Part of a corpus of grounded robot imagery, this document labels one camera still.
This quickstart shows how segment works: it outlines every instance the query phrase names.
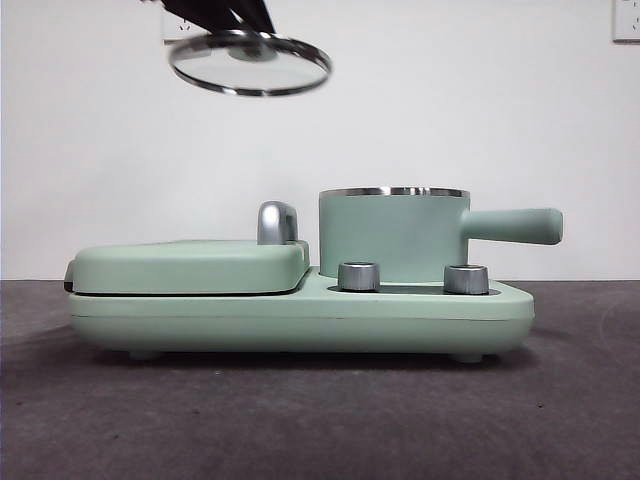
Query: pot rim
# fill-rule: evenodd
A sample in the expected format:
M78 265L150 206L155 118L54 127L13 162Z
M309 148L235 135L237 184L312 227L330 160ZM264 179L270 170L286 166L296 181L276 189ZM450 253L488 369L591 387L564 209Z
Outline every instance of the pot rim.
M470 194L466 190L458 190L455 188L439 188L439 187L358 187L358 188L340 188L335 190L325 190L320 192L320 198L324 197L359 197L359 196L396 196L411 195L421 197L457 197L469 198Z

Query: gray carpet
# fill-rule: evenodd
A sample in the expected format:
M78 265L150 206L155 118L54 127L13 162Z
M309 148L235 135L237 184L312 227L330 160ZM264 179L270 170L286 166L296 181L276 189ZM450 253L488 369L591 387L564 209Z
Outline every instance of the gray carpet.
M2 283L3 479L640 478L640 282L514 282L524 347L170 354L69 327L60 282Z

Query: mint green pot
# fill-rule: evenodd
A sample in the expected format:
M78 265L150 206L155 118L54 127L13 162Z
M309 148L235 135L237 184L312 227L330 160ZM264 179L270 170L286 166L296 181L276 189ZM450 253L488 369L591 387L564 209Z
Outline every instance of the mint green pot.
M445 265L468 263L469 239L553 245L553 208L471 212L469 193L423 187L328 190L320 194L320 274L342 262L376 262L386 282L442 281Z

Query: lid handle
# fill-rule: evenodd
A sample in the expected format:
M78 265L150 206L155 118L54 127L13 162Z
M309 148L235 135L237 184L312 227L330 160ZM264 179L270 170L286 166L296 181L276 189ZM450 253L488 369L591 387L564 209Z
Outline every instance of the lid handle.
M258 245L285 245L296 240L296 209L284 202L264 202L258 212Z

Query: electrical outlet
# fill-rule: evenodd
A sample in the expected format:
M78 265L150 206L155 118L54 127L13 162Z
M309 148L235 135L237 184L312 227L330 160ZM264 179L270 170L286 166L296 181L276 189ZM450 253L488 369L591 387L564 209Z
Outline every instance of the electrical outlet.
M208 33L204 28L162 9L162 39L164 43L177 42L185 38Z
M640 44L640 0L613 0L613 41Z

